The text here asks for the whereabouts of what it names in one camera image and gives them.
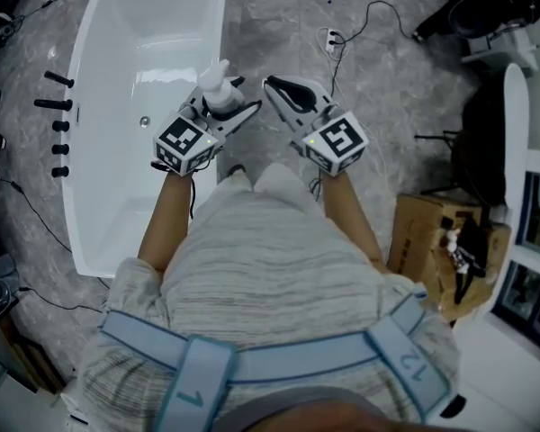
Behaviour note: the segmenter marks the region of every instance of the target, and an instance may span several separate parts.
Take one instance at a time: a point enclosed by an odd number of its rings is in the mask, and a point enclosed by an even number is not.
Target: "brown box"
[[[480,223],[482,208],[451,200],[400,195],[396,206],[388,268],[413,282],[422,282],[428,298],[448,321],[456,320],[485,303],[492,294],[509,243],[510,228],[502,224],[487,228],[489,253],[486,277],[476,277],[459,305],[454,303],[456,271],[446,250],[446,229],[442,219],[454,222],[451,229],[473,217]]]

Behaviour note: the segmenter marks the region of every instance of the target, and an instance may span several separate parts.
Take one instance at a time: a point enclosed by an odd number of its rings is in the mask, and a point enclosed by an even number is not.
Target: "bathtub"
[[[219,60],[225,0],[90,0],[68,71],[63,113],[67,231],[76,270],[114,277],[136,256],[165,174],[150,166],[152,136]],[[194,177],[198,207],[216,162]]]

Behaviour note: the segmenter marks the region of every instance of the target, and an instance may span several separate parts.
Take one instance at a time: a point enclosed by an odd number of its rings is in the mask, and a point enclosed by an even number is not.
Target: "marble floor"
[[[47,0],[21,0],[27,14]],[[349,37],[365,21],[374,0],[227,0],[222,55],[247,78],[247,99],[262,97],[260,81],[270,74],[299,74],[330,85],[331,73],[318,48],[316,31],[328,26]],[[385,0],[396,6],[406,33],[441,0]],[[68,243],[59,180],[50,177],[58,160],[52,111],[33,107],[34,98],[60,98],[62,87],[42,78],[45,70],[65,73],[88,0],[62,0],[27,18],[0,50],[0,132],[8,148],[0,154],[0,176],[20,184],[62,241]],[[402,37],[396,15],[383,4],[371,7],[363,34],[348,44],[335,98],[352,109],[373,138],[368,154],[350,169],[355,189],[382,248],[388,251],[396,195],[447,182],[447,148],[420,142],[416,132],[457,130],[464,100],[476,87],[458,62],[456,40],[420,46]],[[272,161],[291,167],[305,182],[316,167],[287,147],[288,132],[265,103],[258,116],[235,135],[222,155],[224,168],[240,160],[255,179]],[[71,255],[43,228],[25,200],[0,184],[0,234],[15,258],[22,282],[54,302],[98,307],[106,288],[78,275]],[[41,343],[69,379],[99,315],[65,311],[26,293],[13,312],[21,330]]]

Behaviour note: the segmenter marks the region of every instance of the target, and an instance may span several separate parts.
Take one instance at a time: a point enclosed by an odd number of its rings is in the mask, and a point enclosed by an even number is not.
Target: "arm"
[[[389,274],[390,270],[383,262],[382,251],[362,211],[348,174],[344,172],[332,177],[322,173],[322,183],[326,217],[332,219],[350,241],[364,252],[378,271]]]
[[[138,259],[162,275],[172,256],[188,234],[192,176],[168,173],[146,229]]]

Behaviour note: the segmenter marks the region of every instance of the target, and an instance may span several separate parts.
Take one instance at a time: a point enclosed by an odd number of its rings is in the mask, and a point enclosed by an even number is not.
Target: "printed number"
[[[198,391],[196,391],[196,395],[194,397],[191,397],[190,395],[186,395],[185,393],[179,392],[176,394],[176,397],[180,400],[187,401],[188,403],[192,403],[195,407],[201,408],[204,404],[202,400],[202,395]]]
[[[416,350],[411,349],[411,354],[403,355],[400,358],[400,363],[402,364],[402,367],[405,370],[412,370],[413,366],[409,363],[410,361],[418,361],[420,360],[420,355],[416,352]],[[418,367],[416,372],[411,376],[414,381],[422,381],[422,378],[420,375],[426,370],[428,367],[427,364],[423,364],[421,367]]]

